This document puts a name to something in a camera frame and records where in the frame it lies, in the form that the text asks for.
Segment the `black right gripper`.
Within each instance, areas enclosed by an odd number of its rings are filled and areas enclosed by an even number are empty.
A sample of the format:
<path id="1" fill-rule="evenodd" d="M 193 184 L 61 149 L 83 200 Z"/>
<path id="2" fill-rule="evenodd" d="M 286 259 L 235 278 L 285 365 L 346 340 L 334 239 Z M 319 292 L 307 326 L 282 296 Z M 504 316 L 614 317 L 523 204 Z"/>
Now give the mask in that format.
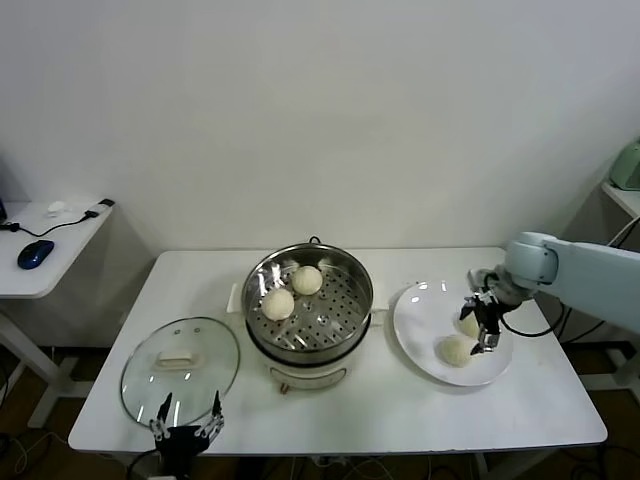
<path id="1" fill-rule="evenodd" d="M 477 343 L 471 349 L 470 355 L 493 352 L 500 339 L 500 304 L 492 293 L 475 293 L 473 297 L 465 298 L 458 320 L 463 321 L 473 312 L 485 330 L 479 332 Z"/>

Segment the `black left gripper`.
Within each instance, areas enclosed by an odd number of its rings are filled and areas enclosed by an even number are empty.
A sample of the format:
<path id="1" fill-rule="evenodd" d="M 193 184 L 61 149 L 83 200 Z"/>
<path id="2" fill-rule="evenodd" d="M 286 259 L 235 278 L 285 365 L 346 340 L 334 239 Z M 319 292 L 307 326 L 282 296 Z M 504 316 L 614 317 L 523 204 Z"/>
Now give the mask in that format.
<path id="1" fill-rule="evenodd" d="M 163 468 L 191 468 L 194 458 L 208 449 L 208 438 L 216 438 L 224 427 L 220 392 L 215 393 L 211 413 L 200 427 L 186 425 L 168 429 L 166 420 L 172 397 L 169 392 L 156 417 L 149 421 L 149 428 Z"/>

